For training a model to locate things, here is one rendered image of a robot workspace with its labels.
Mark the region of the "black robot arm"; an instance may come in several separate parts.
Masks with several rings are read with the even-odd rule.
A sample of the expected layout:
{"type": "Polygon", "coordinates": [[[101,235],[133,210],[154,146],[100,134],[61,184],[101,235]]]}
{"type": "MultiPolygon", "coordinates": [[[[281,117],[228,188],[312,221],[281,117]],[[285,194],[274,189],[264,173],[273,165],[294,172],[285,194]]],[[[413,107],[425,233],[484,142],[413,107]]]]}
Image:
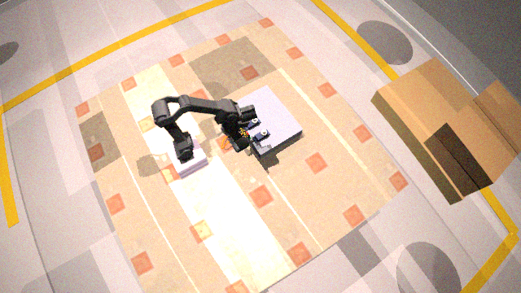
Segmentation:
{"type": "Polygon", "coordinates": [[[195,159],[193,152],[195,145],[190,133],[188,131],[182,132],[176,123],[182,114],[197,112],[214,115],[217,117],[218,123],[222,123],[227,129],[233,129],[238,122],[238,130],[239,128],[246,128],[250,120],[257,118],[254,104],[239,107],[239,105],[230,98],[222,98],[215,101],[206,98],[195,98],[187,94],[177,97],[164,96],[163,98],[158,98],[151,104],[151,112],[154,124],[160,128],[164,127],[174,139],[173,145],[176,157],[180,160],[181,164],[195,159]],[[172,115],[169,110],[169,103],[179,103],[180,106],[172,115]]]}

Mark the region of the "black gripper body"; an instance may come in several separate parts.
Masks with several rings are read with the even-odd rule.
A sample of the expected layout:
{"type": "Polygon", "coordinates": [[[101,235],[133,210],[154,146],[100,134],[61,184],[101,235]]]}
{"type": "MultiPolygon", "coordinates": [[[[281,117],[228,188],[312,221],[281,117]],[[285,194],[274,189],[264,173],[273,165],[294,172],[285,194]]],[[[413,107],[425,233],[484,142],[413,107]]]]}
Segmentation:
{"type": "Polygon", "coordinates": [[[231,137],[233,143],[231,144],[234,150],[239,153],[240,151],[249,147],[249,142],[245,137],[242,137],[241,133],[238,130],[239,123],[233,129],[227,129],[221,123],[221,128],[224,131],[227,137],[231,137]]]}

